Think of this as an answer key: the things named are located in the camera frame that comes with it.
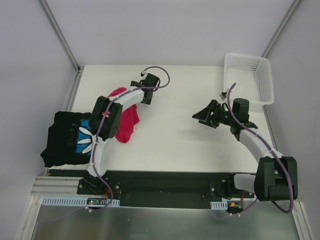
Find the pink t shirt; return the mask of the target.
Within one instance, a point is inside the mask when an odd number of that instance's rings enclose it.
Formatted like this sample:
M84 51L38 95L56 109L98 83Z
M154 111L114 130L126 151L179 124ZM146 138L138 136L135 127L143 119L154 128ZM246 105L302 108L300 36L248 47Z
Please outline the pink t shirt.
M115 138L120 143L127 143L134 133L135 125L137 125L139 122L140 118L137 112L137 105L134 104L122 112L119 130L115 135Z

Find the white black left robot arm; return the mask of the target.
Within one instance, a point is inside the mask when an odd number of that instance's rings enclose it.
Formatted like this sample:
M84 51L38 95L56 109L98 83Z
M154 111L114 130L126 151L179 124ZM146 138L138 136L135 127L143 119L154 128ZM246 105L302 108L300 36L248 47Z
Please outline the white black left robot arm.
M142 80L132 81L122 92L110 97L100 96L89 118L91 154L84 180L96 195L105 191L103 175L107 172L107 151L112 138L120 131L121 122L126 119L124 112L139 103L150 105L154 91L161 88L161 80L156 75L143 71L141 77Z

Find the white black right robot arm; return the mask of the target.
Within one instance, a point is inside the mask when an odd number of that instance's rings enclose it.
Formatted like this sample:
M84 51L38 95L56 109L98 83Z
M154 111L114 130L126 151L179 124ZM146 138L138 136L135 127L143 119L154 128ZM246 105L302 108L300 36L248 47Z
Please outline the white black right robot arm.
M238 173L225 184L225 192L237 197L242 191L256 195L261 202L296 200L298 197L298 167L293 157L284 156L260 135L258 127L249 120L250 103L247 99L236 98L232 108L216 100L192 115L200 124L217 128L223 124L242 143L258 163L256 174Z

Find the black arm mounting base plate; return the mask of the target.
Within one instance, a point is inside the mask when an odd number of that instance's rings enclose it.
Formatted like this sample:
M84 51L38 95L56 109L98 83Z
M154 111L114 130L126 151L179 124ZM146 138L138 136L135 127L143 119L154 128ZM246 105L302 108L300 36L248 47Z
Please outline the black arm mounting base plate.
M50 169L51 177L79 177L76 192L102 200L119 200L122 207L209 209L212 202L253 199L238 190L234 173L109 170L101 178L85 170Z

